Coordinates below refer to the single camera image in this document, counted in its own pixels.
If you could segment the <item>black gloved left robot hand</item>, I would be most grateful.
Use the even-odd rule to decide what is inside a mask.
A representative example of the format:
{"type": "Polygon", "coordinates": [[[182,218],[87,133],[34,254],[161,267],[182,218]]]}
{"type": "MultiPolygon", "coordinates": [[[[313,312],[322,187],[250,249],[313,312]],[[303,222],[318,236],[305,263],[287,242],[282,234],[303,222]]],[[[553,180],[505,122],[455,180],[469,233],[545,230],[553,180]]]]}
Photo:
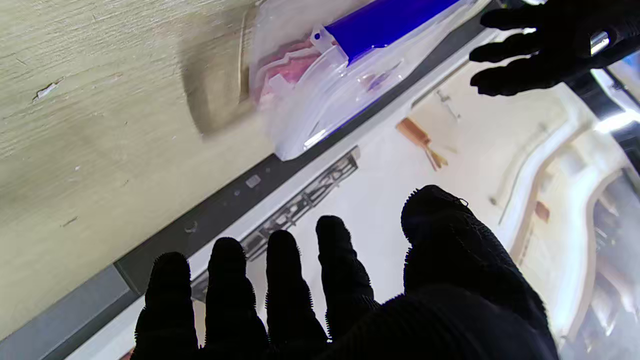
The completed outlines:
{"type": "Polygon", "coordinates": [[[480,18],[501,31],[530,28],[474,48],[469,59],[494,67],[470,85],[480,95],[514,96],[544,90],[618,62],[639,49],[637,0],[548,0],[491,10],[480,18]]]}

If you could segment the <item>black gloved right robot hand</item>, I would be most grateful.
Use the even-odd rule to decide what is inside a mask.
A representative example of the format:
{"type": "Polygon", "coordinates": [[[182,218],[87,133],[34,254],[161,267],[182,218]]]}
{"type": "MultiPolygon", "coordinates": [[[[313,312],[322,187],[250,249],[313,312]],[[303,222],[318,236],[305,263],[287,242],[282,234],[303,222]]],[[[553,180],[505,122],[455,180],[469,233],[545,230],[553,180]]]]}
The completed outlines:
{"type": "Polygon", "coordinates": [[[237,240],[218,239],[208,263],[205,344],[199,346],[190,265],[154,262],[135,326],[133,360],[557,360],[546,308],[494,233],[461,198],[428,185],[401,212],[410,243],[403,292],[378,303],[343,220],[317,221],[326,327],[313,310],[295,237],[267,244],[258,316],[237,240]]]}

